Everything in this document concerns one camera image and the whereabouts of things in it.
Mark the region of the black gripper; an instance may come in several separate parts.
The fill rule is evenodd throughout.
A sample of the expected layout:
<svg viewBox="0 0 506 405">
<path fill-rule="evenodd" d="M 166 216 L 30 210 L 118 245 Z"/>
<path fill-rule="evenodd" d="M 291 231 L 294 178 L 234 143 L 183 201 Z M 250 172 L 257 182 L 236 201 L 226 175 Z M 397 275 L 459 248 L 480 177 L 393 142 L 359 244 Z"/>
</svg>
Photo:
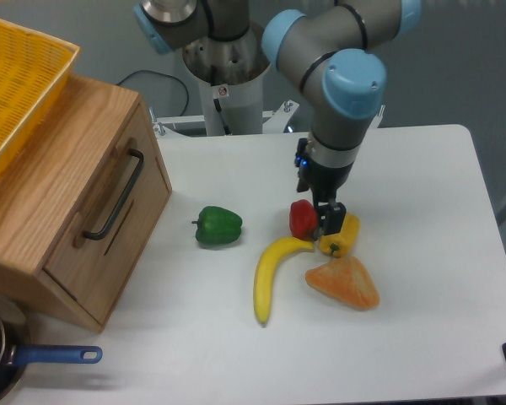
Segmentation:
<svg viewBox="0 0 506 405">
<path fill-rule="evenodd" d="M 298 168 L 297 192 L 311 191 L 312 203 L 317 216 L 315 237 L 334 235 L 341 231 L 347 209 L 336 199 L 337 190 L 346 182 L 353 163 L 331 168 L 313 160 L 312 148 L 307 138 L 298 140 L 294 165 Z"/>
</svg>

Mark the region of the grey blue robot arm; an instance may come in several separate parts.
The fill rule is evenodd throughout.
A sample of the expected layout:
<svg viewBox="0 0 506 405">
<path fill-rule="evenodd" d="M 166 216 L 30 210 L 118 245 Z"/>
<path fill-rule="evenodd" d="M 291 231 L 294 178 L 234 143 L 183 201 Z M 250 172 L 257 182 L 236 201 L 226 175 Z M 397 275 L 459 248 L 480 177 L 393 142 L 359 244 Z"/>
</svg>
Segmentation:
<svg viewBox="0 0 506 405">
<path fill-rule="evenodd" d="M 157 53 L 181 52 L 198 83 L 210 136 L 261 131 L 261 84 L 269 69 L 299 91 L 314 115 L 297 146 L 297 189 L 312 194 L 314 237 L 339 232 L 347 210 L 336 194 L 381 109 L 387 81 L 372 49 L 412 30 L 422 4 L 336 1 L 314 18 L 284 10 L 265 27 L 251 21 L 246 1 L 141 1 L 133 12 Z"/>
</svg>

